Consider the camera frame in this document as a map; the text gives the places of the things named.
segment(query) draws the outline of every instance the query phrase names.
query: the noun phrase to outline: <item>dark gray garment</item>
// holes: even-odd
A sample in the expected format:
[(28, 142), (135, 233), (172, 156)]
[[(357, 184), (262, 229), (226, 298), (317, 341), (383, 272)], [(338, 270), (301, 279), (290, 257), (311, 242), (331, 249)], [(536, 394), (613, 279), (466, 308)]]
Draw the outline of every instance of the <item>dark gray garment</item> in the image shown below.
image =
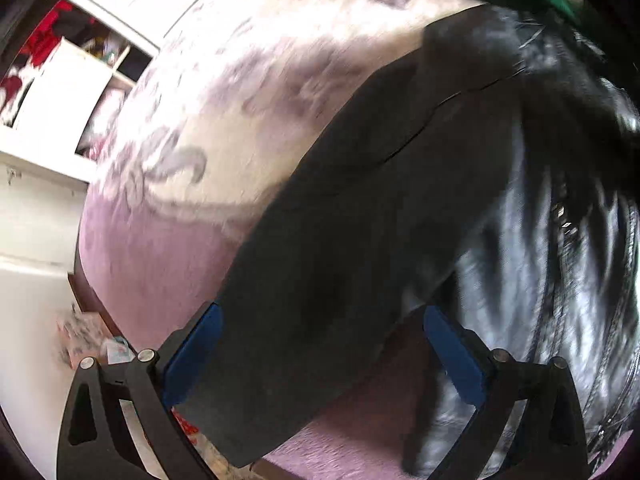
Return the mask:
[[(640, 341), (640, 117), (608, 70), (553, 17), (481, 6), (427, 27), (338, 113), (239, 251), (222, 340), (180, 412), (233, 464), (255, 460), (367, 370), (410, 288), (489, 348), (567, 359), (601, 461), (639, 396)], [(429, 398), (404, 462), (420, 475), (470, 415), (446, 378)]]

